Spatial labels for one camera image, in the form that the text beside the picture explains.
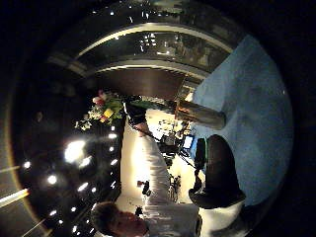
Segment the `computer screen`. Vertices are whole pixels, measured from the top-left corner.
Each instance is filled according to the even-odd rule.
[[[190,149],[195,137],[193,135],[186,135],[183,147],[185,149]]]

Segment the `flower bouquet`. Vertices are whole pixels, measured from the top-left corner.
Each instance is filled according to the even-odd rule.
[[[122,99],[117,93],[99,90],[99,96],[92,99],[94,105],[82,120],[76,121],[75,128],[89,129],[92,120],[112,124],[114,119],[122,118]]]

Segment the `hair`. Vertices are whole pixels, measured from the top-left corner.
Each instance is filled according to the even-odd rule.
[[[109,228],[118,212],[119,209],[115,203],[103,201],[91,210],[90,219],[93,226],[102,234],[118,236]]]

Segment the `pink flower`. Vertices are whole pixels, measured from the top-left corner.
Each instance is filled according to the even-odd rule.
[[[104,101],[107,100],[107,94],[103,90],[99,90],[99,97]]]
[[[105,122],[107,119],[108,119],[107,117],[105,117],[105,116],[101,116],[101,118],[100,118],[100,122]]]
[[[105,103],[105,101],[102,98],[100,98],[100,97],[93,98],[92,102],[95,103],[98,106],[102,106]]]

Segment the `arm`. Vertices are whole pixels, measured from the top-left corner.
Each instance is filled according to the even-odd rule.
[[[146,122],[136,125],[137,128],[150,132]],[[147,199],[146,204],[166,204],[169,201],[169,173],[165,160],[152,137],[147,136],[143,132],[138,132],[138,136],[142,142],[142,150],[146,161],[149,163],[149,186],[151,195]]]

